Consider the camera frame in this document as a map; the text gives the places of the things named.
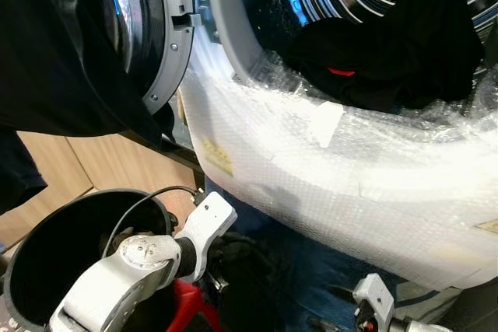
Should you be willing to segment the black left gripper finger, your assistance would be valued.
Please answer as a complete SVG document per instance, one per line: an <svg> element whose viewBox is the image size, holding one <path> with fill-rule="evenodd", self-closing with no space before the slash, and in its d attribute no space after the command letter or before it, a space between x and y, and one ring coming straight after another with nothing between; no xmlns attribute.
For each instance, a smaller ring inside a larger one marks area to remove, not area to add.
<svg viewBox="0 0 498 332"><path fill-rule="evenodd" d="M238 257L248 262L252 267L260 267L263 272L276 271L276 261L273 255L262 244L257 243L252 237L237 236Z"/></svg>
<svg viewBox="0 0 498 332"><path fill-rule="evenodd" d="M235 272L233 275L234 323L283 323L269 283L258 276Z"/></svg>

